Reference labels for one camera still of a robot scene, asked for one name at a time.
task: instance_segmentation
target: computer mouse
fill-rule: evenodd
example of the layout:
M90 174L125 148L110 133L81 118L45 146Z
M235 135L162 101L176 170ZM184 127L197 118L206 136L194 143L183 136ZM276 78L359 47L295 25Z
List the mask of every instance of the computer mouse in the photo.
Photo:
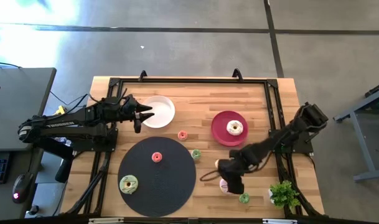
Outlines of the computer mouse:
M15 180L14 188L12 189L12 201L15 203L22 203L27 199L30 192L30 185L33 180L33 174L27 172L21 174Z

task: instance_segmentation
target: black round mat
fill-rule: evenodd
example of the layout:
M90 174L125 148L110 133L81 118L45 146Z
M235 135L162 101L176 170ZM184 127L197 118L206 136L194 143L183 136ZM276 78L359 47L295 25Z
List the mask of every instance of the black round mat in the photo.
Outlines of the black round mat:
M152 161L160 152L162 161ZM121 161L118 185L126 175L138 179L133 194L120 194L127 205L141 215L161 217L183 206L195 187L195 162L179 142L163 137L144 139L133 146Z

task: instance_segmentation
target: white plate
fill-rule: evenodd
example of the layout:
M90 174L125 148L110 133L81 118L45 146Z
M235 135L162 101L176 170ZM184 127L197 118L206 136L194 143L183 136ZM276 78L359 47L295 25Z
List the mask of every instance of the white plate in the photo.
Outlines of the white plate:
M174 104L165 96L149 97L142 104L153 107L153 109L144 112L154 113L154 116L151 116L143 122L143 124L150 128L162 128L168 125L175 115Z

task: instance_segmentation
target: white donut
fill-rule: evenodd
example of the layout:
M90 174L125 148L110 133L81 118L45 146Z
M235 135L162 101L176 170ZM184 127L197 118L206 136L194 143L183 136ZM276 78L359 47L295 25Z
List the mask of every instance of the white donut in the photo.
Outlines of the white donut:
M227 124L227 131L234 136L238 136L243 132L243 125L239 121L230 121Z

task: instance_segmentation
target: concrete floor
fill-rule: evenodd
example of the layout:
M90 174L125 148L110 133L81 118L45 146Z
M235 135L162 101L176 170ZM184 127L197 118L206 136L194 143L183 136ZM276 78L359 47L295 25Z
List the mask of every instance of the concrete floor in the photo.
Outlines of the concrete floor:
M379 30L379 0L269 2L276 29ZM0 3L0 22L268 28L263 0L12 1ZM318 104L330 118L379 84L379 35L277 35L277 41L284 76L295 79L300 102ZM56 67L52 91L65 101L88 92L95 75L139 75L146 70L152 76L227 77L238 67L245 77L277 76L269 34L42 32L14 27L0 30L0 61ZM46 113L59 104L50 97ZM379 222L379 180L352 180L367 170L352 124L330 120L312 143L326 214ZM47 170L37 181L52 182L53 176L47 176L55 172L58 159L46 155L43 163ZM55 185L54 194L61 189ZM52 214L58 200L47 202L42 214Z

